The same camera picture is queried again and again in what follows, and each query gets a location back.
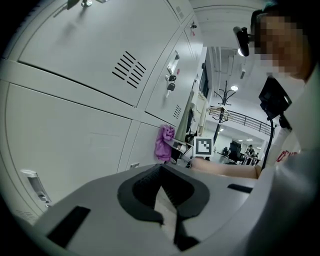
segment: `cable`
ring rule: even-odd
[[[266,162],[267,162],[268,153],[269,153],[269,149],[270,149],[270,146],[271,146],[272,138],[274,137],[275,128],[274,128],[274,122],[272,121],[272,119],[270,119],[270,123],[271,123],[270,139],[269,139],[269,143],[268,143],[268,146],[266,148],[266,151],[265,151],[264,160],[263,160],[263,164],[262,164],[261,170],[263,170],[265,168],[265,166],[266,166]]]

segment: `black railing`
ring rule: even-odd
[[[219,109],[210,109],[209,115],[212,116],[215,120],[219,120],[220,117],[220,110]],[[225,121],[232,121],[235,123],[238,123],[243,126],[250,127],[252,129],[255,129],[261,133],[264,133],[266,135],[271,135],[271,125],[261,122],[257,119],[254,119],[250,116],[247,116],[245,114],[240,114],[234,111],[224,112],[222,120]]]

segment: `door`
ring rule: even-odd
[[[188,15],[193,11],[189,0],[167,0],[177,15],[181,24],[188,17]]]
[[[19,61],[136,106],[179,24],[163,0],[93,1],[52,10]]]
[[[182,33],[155,85],[146,112],[178,127],[196,76],[196,68],[187,37]],[[166,75],[176,76],[174,91],[168,97],[167,88],[172,82],[166,80]]]
[[[37,174],[53,204],[92,180],[115,174],[131,120],[11,84],[8,147],[21,182],[37,204]]]
[[[126,168],[127,170],[131,166],[141,167],[164,163],[164,161],[158,160],[155,155],[156,138],[159,129],[159,127],[146,123],[140,124]]]
[[[198,63],[204,43],[196,15],[186,25],[184,32],[190,43],[192,54]]]

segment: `locker handle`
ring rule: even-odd
[[[171,60],[169,61],[168,66],[166,67],[166,69],[170,72],[170,75],[173,75],[175,73],[179,60],[180,60],[180,55],[175,50]]]
[[[34,192],[38,196],[41,201],[44,201],[46,204],[51,203],[47,192],[45,191],[44,186],[41,183],[41,180],[36,171],[33,170],[20,170],[30,182],[31,187],[33,188]]]

